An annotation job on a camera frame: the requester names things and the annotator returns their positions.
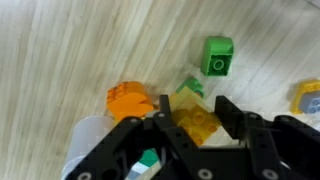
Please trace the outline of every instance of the wooden floor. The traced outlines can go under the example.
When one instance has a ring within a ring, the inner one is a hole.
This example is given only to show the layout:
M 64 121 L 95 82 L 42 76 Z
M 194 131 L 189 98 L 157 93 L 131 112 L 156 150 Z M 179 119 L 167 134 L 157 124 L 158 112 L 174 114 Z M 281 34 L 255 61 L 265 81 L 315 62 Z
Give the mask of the wooden floor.
M 212 35 L 234 40 L 228 77 L 200 73 Z M 0 179 L 60 179 L 73 126 L 104 114 L 119 82 L 156 101 L 195 76 L 209 105 L 223 94 L 272 119 L 319 67 L 320 10 L 305 0 L 0 0 Z

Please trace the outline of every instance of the blue lego brick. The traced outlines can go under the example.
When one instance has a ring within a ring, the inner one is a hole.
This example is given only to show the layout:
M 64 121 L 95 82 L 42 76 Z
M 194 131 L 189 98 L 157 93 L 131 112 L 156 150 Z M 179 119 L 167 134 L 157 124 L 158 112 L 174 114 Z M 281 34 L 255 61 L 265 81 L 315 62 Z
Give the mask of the blue lego brick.
M 320 112 L 320 91 L 305 93 L 301 98 L 299 108 L 306 114 Z

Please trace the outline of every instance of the green lego brick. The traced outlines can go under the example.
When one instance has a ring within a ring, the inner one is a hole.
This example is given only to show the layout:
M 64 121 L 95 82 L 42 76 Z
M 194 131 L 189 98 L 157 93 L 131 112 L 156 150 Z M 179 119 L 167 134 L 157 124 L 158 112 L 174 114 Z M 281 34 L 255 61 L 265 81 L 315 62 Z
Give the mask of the green lego brick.
M 200 84 L 199 80 L 196 78 L 188 78 L 186 79 L 176 90 L 176 93 L 179 93 L 185 86 L 191 89 L 193 92 L 200 95 L 203 98 L 203 86 Z
M 153 164 L 155 164 L 157 161 L 159 161 L 158 155 L 156 154 L 154 149 L 145 150 L 143 152 L 143 155 L 141 159 L 139 160 L 139 163 L 151 167 Z
M 233 51 L 231 38 L 208 37 L 204 48 L 201 72 L 205 76 L 228 75 Z

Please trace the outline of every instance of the white cylinder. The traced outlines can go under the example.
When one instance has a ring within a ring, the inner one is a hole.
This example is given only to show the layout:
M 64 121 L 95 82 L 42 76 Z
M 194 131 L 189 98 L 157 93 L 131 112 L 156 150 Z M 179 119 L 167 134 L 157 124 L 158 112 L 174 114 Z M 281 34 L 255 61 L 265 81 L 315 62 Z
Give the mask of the white cylinder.
M 89 116 L 73 128 L 68 155 L 62 170 L 62 180 L 112 130 L 113 119 L 106 116 Z

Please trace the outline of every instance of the green piece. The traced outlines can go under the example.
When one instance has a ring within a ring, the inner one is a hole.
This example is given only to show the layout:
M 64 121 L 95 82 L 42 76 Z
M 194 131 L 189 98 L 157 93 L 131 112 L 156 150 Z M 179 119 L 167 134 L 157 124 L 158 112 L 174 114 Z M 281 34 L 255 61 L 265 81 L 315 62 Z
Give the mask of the green piece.
M 151 167 L 154 165 L 157 161 L 159 161 L 158 155 L 156 154 L 154 149 L 145 150 L 143 152 L 143 155 L 141 159 L 139 160 L 139 163 Z
M 205 76 L 226 76 L 233 56 L 231 38 L 208 37 L 206 40 L 201 65 Z
M 185 86 L 187 86 L 191 91 L 200 95 L 203 98 L 203 86 L 200 84 L 199 80 L 196 78 L 186 79 L 176 90 L 176 93 L 179 93 Z

